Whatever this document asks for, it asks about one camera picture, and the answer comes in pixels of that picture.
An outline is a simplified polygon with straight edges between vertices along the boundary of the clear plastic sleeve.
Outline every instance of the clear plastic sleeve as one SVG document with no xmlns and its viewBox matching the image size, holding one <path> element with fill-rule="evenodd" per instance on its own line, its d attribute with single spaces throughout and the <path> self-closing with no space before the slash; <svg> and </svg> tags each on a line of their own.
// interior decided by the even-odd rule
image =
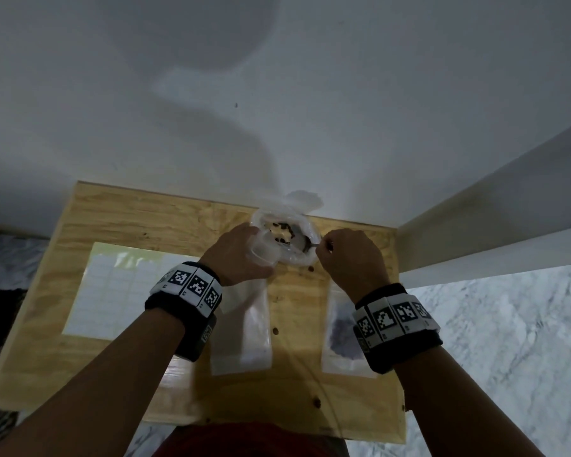
<svg viewBox="0 0 571 457">
<path fill-rule="evenodd" d="M 318 244 L 321 240 L 320 233 L 314 224 L 302 213 L 289 207 L 282 205 L 274 208 L 260 208 L 251 216 L 250 224 L 256 226 L 261 231 L 268 230 L 267 223 L 288 223 L 290 226 L 296 227 L 306 237 L 309 238 L 311 244 Z M 279 261 L 294 266 L 310 266 L 317 260 L 315 247 L 311 247 L 304 252 L 301 248 L 291 244 L 280 244 L 281 257 Z"/>
<path fill-rule="evenodd" d="M 218 321 L 209 339 L 212 375 L 271 368 L 273 348 L 266 280 L 224 287 L 215 314 Z"/>
<path fill-rule="evenodd" d="M 375 378 L 358 344 L 353 326 L 355 305 L 333 281 L 327 296 L 326 334 L 321 351 L 321 370 L 327 374 Z"/>
</svg>

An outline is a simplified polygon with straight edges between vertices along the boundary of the small plastic bag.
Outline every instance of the small plastic bag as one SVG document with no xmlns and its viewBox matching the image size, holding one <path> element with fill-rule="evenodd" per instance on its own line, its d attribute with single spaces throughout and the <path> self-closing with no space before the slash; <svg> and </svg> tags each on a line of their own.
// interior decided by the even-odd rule
<svg viewBox="0 0 571 457">
<path fill-rule="evenodd" d="M 211 335 L 212 375 L 239 374 L 271 368 L 273 348 L 266 297 L 266 280 L 222 288 Z"/>
<path fill-rule="evenodd" d="M 327 296 L 326 334 L 321 350 L 321 371 L 376 378 L 353 333 L 355 305 L 333 281 Z"/>
<path fill-rule="evenodd" d="M 293 266 L 310 266 L 317 260 L 315 247 L 303 251 L 305 238 L 309 238 L 310 244 L 319 244 L 321 235 L 314 224 L 302 213 L 288 205 L 279 205 L 274 208 L 260 208 L 251 216 L 250 224 L 256 226 L 261 231 L 268 231 L 266 224 L 287 223 L 303 237 L 297 238 L 299 246 L 294 244 L 279 244 L 281 246 L 281 257 L 279 261 Z"/>
</svg>

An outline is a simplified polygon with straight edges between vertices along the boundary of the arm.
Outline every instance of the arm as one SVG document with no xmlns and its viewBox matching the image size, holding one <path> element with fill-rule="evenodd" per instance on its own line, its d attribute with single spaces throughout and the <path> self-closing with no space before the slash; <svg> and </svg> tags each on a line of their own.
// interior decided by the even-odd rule
<svg viewBox="0 0 571 457">
<path fill-rule="evenodd" d="M 237 226 L 199 262 L 224 285 L 269 276 L 272 268 L 245 256 L 247 239 L 257 230 Z M 0 443 L 0 456 L 123 455 L 185 330 L 162 309 L 143 312 Z"/>
<path fill-rule="evenodd" d="M 331 231 L 317 256 L 354 303 L 389 285 L 381 252 L 361 231 Z M 441 346 L 394 369 L 433 455 L 542 455 Z"/>
</svg>

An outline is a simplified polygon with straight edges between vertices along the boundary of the plywood board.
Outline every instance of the plywood board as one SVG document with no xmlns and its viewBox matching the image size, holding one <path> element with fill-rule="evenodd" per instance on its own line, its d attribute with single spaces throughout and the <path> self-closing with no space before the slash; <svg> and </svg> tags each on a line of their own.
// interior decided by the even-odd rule
<svg viewBox="0 0 571 457">
<path fill-rule="evenodd" d="M 94 242 L 201 256 L 254 209 L 79 183 L 0 355 L 0 408 L 34 409 L 107 346 L 63 335 Z M 397 280 L 395 230 L 313 218 L 321 234 L 350 227 L 373 239 Z M 209 352 L 174 358 L 146 412 L 166 423 L 273 422 L 288 430 L 404 442 L 404 393 L 394 373 L 376 379 L 325 374 L 321 347 L 329 277 L 278 265 L 268 281 L 269 370 L 212 376 Z M 315 407 L 316 399 L 321 407 Z"/>
</svg>

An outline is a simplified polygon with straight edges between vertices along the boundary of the wooden table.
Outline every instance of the wooden table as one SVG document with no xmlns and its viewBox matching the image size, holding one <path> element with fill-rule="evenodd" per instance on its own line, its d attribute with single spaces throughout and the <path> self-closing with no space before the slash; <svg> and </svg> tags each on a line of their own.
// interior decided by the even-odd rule
<svg viewBox="0 0 571 457">
<path fill-rule="evenodd" d="M 77 184 L 0 355 L 0 409 L 40 406 L 108 344 L 61 334 L 94 242 L 201 256 L 253 210 Z M 397 281 L 395 230 L 313 221 L 322 234 L 341 227 L 364 230 Z M 269 281 L 271 324 L 278 329 L 270 370 L 212 376 L 209 350 L 195 364 L 174 358 L 144 419 L 273 422 L 305 433 L 405 442 L 404 392 L 393 372 L 377 379 L 322 373 L 329 278 L 319 262 L 314 268 L 280 264 Z"/>
</svg>

